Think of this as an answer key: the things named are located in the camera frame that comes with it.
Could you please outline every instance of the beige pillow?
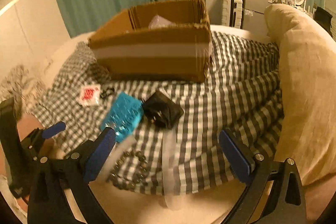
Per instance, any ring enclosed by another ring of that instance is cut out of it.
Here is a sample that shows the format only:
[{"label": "beige pillow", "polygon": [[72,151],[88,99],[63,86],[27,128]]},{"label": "beige pillow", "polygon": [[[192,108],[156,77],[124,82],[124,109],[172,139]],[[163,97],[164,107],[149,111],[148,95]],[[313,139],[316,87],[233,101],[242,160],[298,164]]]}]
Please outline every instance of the beige pillow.
[{"label": "beige pillow", "polygon": [[280,48],[285,119],[275,160],[295,160],[303,185],[336,171],[336,44],[305,13],[269,6],[265,20]]}]

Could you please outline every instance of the red and white packet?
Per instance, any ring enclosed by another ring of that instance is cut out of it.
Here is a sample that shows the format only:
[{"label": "red and white packet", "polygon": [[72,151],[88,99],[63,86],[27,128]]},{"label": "red and white packet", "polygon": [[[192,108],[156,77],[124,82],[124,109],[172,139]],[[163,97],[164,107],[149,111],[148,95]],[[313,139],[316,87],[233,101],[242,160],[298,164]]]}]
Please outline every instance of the red and white packet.
[{"label": "red and white packet", "polygon": [[100,102],[100,85],[84,85],[81,87],[81,93],[78,102],[82,106],[97,106]]}]

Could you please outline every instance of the cardboard box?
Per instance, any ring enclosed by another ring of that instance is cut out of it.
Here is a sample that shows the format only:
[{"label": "cardboard box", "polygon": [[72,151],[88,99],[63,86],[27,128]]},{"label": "cardboard box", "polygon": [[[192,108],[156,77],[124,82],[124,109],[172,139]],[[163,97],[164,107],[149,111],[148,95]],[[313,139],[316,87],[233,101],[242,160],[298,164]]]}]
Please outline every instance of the cardboard box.
[{"label": "cardboard box", "polygon": [[[175,24],[149,29],[155,15]],[[204,0],[166,0],[123,10],[89,38],[89,47],[114,80],[204,82],[211,54]]]}]

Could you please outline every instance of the black bag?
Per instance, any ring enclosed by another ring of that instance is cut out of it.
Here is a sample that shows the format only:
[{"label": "black bag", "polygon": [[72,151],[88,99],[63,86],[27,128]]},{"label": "black bag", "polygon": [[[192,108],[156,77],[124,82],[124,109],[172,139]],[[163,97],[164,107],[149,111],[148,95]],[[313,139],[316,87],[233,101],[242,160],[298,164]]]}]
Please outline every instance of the black bag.
[{"label": "black bag", "polygon": [[325,29],[328,34],[333,36],[331,33],[331,19],[332,15],[328,13],[326,10],[322,9],[321,7],[317,7],[314,15],[314,20],[320,24],[320,26]]},{"label": "black bag", "polygon": [[160,128],[172,129],[184,114],[179,105],[158,90],[142,104],[142,108],[145,116]]}]

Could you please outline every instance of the plastic bag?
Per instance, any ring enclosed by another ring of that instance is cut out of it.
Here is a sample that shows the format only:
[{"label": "plastic bag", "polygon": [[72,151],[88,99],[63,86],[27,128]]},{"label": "plastic bag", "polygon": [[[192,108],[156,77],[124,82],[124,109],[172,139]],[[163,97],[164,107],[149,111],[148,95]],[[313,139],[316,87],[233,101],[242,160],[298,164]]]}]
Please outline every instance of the plastic bag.
[{"label": "plastic bag", "polygon": [[246,16],[250,16],[250,17],[253,16],[253,11],[251,11],[251,10],[247,10],[247,9],[243,9],[243,11],[244,11],[244,15],[246,15]]},{"label": "plastic bag", "polygon": [[169,25],[175,25],[175,24],[163,17],[160,17],[159,15],[155,15],[152,18],[151,22],[149,23],[148,28],[155,29],[155,28],[167,27]]}]

